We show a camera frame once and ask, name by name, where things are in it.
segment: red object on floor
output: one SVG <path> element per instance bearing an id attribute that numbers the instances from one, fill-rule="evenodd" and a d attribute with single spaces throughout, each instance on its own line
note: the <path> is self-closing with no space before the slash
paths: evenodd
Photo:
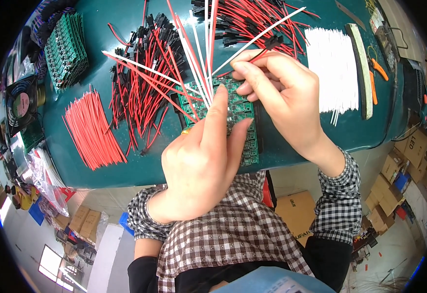
<path id="1" fill-rule="evenodd" d="M 406 211 L 403 208 L 401 208 L 400 206 L 398 206 L 396 208 L 396 214 L 399 216 L 399 218 L 401 218 L 403 221 L 405 221 L 407 213 L 406 213 Z"/>
<path id="2" fill-rule="evenodd" d="M 273 208 L 274 203 L 272 202 L 271 192 L 269 190 L 269 184 L 267 183 L 267 180 L 264 180 L 264 188 L 262 190 L 262 193 L 264 195 L 262 202 L 265 203 L 265 205 L 269 208 Z"/>
<path id="3" fill-rule="evenodd" d="M 69 199 L 75 194 L 76 191 L 72 191 L 68 188 L 60 187 L 59 190 L 65 194 L 67 197 L 65 198 L 65 202 L 68 202 Z"/>

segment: electronic component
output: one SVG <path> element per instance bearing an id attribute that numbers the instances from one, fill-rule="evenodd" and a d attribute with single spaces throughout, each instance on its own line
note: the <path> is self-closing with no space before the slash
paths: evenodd
<path id="1" fill-rule="evenodd" d="M 227 135 L 230 135 L 231 128 L 234 126 L 235 123 L 245 119 L 245 118 L 254 118 L 254 107 L 251 102 L 249 102 L 245 96 L 240 96 L 236 93 L 236 89 L 242 84 L 242 81 L 238 81 L 233 78 L 222 78 L 216 79 L 214 78 L 212 80 L 213 89 L 216 91 L 218 88 L 218 85 L 224 84 L 225 87 L 228 89 L 228 116 L 227 116 Z M 197 85 L 192 82 L 187 84 L 188 87 L 191 87 L 192 89 L 196 90 Z M 177 87 L 179 91 L 182 91 L 182 88 L 180 86 Z M 193 97 L 199 97 L 196 94 L 190 93 Z M 177 95 L 179 104 L 181 108 L 189 115 L 191 115 L 193 118 L 195 117 L 191 107 L 189 106 L 189 103 L 187 101 L 187 98 L 183 95 L 178 94 Z M 205 107 L 205 104 L 201 101 L 192 101 L 193 108 L 196 109 L 196 112 L 200 119 L 205 118 L 207 114 L 207 108 Z M 185 123 L 187 127 L 193 127 L 194 123 L 188 119 L 186 116 L 184 116 Z M 257 139 L 257 130 L 256 130 L 256 124 L 252 123 L 251 126 L 248 128 L 248 134 L 246 136 L 246 142 L 244 144 L 243 149 L 243 155 L 241 157 L 241 163 L 240 166 L 250 166 L 254 163 L 259 163 L 259 148 L 258 148 L 258 139 Z"/>

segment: cooling fan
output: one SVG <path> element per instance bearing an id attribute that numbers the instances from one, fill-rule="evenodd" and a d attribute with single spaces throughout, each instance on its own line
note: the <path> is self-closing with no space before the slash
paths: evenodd
<path id="1" fill-rule="evenodd" d="M 32 75 L 6 88 L 7 130 L 10 137 L 36 119 L 36 76 Z"/>

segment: blade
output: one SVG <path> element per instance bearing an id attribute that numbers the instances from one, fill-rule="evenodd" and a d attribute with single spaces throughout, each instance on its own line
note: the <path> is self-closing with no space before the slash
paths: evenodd
<path id="1" fill-rule="evenodd" d="M 337 5 L 337 8 L 342 10 L 348 17 L 350 17 L 351 19 L 353 19 L 353 21 L 355 21 L 359 26 L 362 27 L 362 29 L 364 31 L 366 31 L 366 27 L 365 24 L 353 13 L 350 12 L 350 10 L 348 10 L 347 8 L 345 8 L 345 6 L 343 6 L 342 4 L 338 3 L 337 1 L 335 1 L 335 4 Z"/>

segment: teal workbench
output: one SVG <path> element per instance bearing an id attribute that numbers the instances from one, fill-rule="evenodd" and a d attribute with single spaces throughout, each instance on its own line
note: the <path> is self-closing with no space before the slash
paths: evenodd
<path id="1" fill-rule="evenodd" d="M 181 19 L 188 17 L 188 10 L 191 8 L 190 0 L 172 0 L 174 11 L 180 15 Z M 293 20 L 311 25 L 312 27 L 322 27 L 325 29 L 340 29 L 345 32 L 344 25 L 353 22 L 347 15 L 340 11 L 334 0 L 319 1 L 298 1 L 287 0 L 296 7 L 307 6 L 307 10 L 321 16 L 321 19 L 300 13 Z M 383 60 L 381 51 L 376 43 L 376 39 L 369 28 L 369 12 L 365 8 L 364 1 L 341 0 L 340 3 L 357 15 L 367 27 L 365 32 L 360 29 L 365 47 L 372 45 L 378 54 L 378 59 Z M 76 10 L 83 14 L 83 25 L 85 33 L 85 45 L 89 58 L 89 69 L 82 75 L 80 84 L 62 94 L 56 94 L 50 89 L 49 77 L 45 80 L 47 87 L 46 104 L 42 110 L 43 127 L 49 151 L 54 160 L 56 168 L 64 183 L 73 188 L 110 188 L 125 187 L 134 185 L 148 185 L 165 182 L 161 165 L 161 153 L 164 148 L 173 141 L 180 133 L 181 126 L 177 115 L 172 110 L 168 111 L 161 128 L 161 135 L 157 137 L 145 156 L 130 152 L 127 164 L 111 165 L 92 171 L 85 167 L 80 158 L 72 139 L 65 128 L 61 115 L 64 115 L 64 108 L 73 101 L 80 98 L 83 92 L 88 90 L 88 85 L 100 93 L 103 108 L 106 110 L 107 119 L 111 119 L 111 111 L 108 105 L 111 100 L 111 80 L 110 67 L 114 61 L 101 53 L 101 50 L 113 51 L 120 46 L 116 38 L 107 27 L 111 22 L 120 36 L 128 38 L 130 31 L 135 31 L 141 25 L 142 10 L 144 1 L 134 0 L 80 0 Z M 151 0 L 148 3 L 148 13 L 156 15 L 158 13 L 169 15 L 170 11 L 165 0 Z M 203 22 L 199 23 L 199 36 L 203 36 Z M 222 40 L 215 43 L 215 55 L 213 67 L 219 67 L 229 56 L 240 48 L 242 44 L 234 47 L 224 48 Z M 303 64 L 307 65 L 306 57 L 300 56 Z M 389 73 L 385 64 L 381 62 L 386 72 Z M 395 107 L 392 125 L 389 129 L 386 141 L 398 136 L 404 130 L 407 117 L 406 111 L 402 108 L 402 88 L 403 74 L 399 67 L 398 81 L 399 93 Z M 348 151 L 367 149 L 381 142 L 384 136 L 386 118 L 389 110 L 389 99 L 391 93 L 392 80 L 394 74 L 388 74 L 389 81 L 385 82 L 379 74 L 375 75 L 378 105 L 374 107 L 373 117 L 369 120 L 362 120 L 361 111 L 347 111 L 339 116 L 336 127 L 330 125 L 332 113 L 321 114 L 321 124 L 327 135 L 335 144 Z M 249 167 L 240 168 L 240 173 L 248 173 L 260 169 L 270 169 L 291 166 L 304 162 L 281 137 L 272 124 L 268 114 L 261 107 L 260 131 L 264 137 L 264 150 L 260 155 L 260 164 L 253 164 Z M 127 125 L 113 131 L 121 149 L 125 151 L 129 143 Z"/>

